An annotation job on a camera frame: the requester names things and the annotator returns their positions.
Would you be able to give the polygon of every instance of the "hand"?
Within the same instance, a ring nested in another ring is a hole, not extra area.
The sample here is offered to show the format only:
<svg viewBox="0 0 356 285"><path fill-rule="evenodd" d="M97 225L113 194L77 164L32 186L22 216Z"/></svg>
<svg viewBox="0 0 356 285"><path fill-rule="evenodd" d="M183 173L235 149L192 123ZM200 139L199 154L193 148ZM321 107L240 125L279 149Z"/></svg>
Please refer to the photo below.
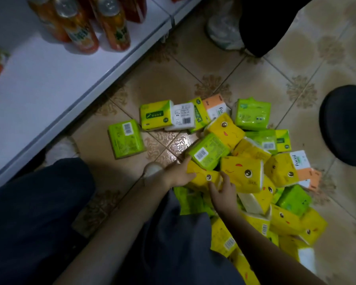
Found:
<svg viewBox="0 0 356 285"><path fill-rule="evenodd" d="M229 176L220 171L223 177L222 188L218 191L213 182L209 182L209 194L217 213L221 215L233 214L239 211L236 197L236 186L230 182Z"/></svg>
<svg viewBox="0 0 356 285"><path fill-rule="evenodd" d="M190 160L191 156L187 157L182 164L176 163L165 170L162 178L167 185L167 188L185 186L196 177L196 173L187 173L187 165Z"/></svg>

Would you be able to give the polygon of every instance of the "barcode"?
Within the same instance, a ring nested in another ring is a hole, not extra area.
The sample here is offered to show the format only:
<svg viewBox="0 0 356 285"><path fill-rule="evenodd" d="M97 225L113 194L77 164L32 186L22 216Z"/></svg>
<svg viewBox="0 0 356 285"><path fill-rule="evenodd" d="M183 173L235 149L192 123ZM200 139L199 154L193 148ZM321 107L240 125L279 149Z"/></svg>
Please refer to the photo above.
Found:
<svg viewBox="0 0 356 285"><path fill-rule="evenodd" d="M274 142L263 142L262 147L265 150L275 150L276 149L276 144Z"/></svg>
<svg viewBox="0 0 356 285"><path fill-rule="evenodd" d="M232 246L235 244L235 239L233 239L232 237L230 237L226 243L224 243L224 247L227 249L227 250L230 250L232 248Z"/></svg>
<svg viewBox="0 0 356 285"><path fill-rule="evenodd" d="M208 155L208 152L205 148L200 149L194 157L200 162L202 161L206 156Z"/></svg>
<svg viewBox="0 0 356 285"><path fill-rule="evenodd" d="M183 124L191 124L191 118L189 117L189 118L183 118L182 119L182 123Z"/></svg>
<svg viewBox="0 0 356 285"><path fill-rule="evenodd" d="M268 232L268 226L266 224L262 224L262 234L266 236Z"/></svg>
<svg viewBox="0 0 356 285"><path fill-rule="evenodd" d="M123 130L124 130L125 136L133 135L133 129L132 129L132 125L130 122L123 124Z"/></svg>

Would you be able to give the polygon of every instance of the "cartoon eye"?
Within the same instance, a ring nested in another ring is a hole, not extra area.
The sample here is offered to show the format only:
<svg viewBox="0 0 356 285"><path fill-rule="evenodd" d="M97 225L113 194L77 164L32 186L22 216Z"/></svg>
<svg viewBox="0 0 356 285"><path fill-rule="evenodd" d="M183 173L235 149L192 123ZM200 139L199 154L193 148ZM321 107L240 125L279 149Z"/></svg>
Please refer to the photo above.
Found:
<svg viewBox="0 0 356 285"><path fill-rule="evenodd" d="M245 170L244 176L247 177L248 179L252 177L252 171L251 170Z"/></svg>

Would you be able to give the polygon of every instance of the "shelf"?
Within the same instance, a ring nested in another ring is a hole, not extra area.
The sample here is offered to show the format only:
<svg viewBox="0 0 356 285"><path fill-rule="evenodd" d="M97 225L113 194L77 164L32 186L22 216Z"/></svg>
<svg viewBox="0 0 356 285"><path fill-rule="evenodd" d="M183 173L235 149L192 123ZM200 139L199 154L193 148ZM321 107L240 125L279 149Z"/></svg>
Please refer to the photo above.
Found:
<svg viewBox="0 0 356 285"><path fill-rule="evenodd" d="M201 0L180 0L173 3L171 0L153 0L168 13L177 25Z"/></svg>
<svg viewBox="0 0 356 285"><path fill-rule="evenodd" d="M131 47L83 55L52 39L25 0L0 0L0 47L11 54L0 75L0 186L74 120L171 28L147 0L142 24L128 22Z"/></svg>

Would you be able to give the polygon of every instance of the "black round object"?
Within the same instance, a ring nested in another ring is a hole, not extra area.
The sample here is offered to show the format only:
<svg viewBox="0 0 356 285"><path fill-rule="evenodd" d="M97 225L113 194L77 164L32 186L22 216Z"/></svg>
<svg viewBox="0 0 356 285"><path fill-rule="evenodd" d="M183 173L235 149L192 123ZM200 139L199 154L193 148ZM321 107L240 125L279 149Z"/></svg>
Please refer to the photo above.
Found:
<svg viewBox="0 0 356 285"><path fill-rule="evenodd" d="M328 93L320 107L319 126L331 152L344 163L356 166L356 85Z"/></svg>

